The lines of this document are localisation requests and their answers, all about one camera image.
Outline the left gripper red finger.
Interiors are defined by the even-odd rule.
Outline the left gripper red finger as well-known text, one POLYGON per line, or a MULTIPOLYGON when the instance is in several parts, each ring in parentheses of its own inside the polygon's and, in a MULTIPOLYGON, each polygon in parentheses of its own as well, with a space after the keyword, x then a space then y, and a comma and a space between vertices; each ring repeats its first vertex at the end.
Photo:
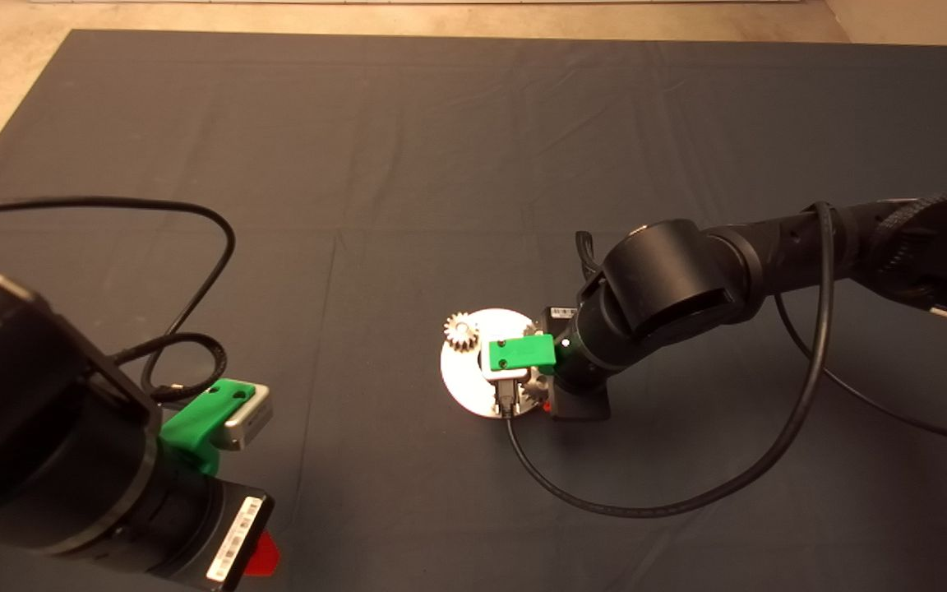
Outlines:
POLYGON ((279 548, 267 530, 260 532, 258 542, 244 567, 246 577, 271 577, 279 565, 279 548))

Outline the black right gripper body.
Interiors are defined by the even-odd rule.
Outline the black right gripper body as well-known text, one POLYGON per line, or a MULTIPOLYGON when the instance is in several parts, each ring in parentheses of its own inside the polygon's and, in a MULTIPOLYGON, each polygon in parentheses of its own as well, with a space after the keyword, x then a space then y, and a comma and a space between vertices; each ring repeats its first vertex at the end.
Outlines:
MULTIPOLYGON (((575 308, 545 307, 540 314, 540 330, 555 338, 556 361, 562 360, 562 333, 575 315, 575 308)), ((557 366, 552 373, 540 371, 545 377, 544 401, 552 404, 549 414, 556 421, 604 421, 610 417, 610 404, 605 386, 589 391, 574 391, 557 381, 557 366)))

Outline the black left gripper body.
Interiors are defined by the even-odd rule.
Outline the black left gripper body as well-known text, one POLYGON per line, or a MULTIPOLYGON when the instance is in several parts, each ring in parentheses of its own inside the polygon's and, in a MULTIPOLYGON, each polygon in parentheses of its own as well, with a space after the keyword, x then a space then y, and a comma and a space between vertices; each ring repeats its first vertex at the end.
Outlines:
POLYGON ((244 567, 268 531, 274 498, 263 488, 220 479, 210 481, 211 505, 204 534, 196 537, 192 585, 203 591, 234 591, 246 577, 244 567))

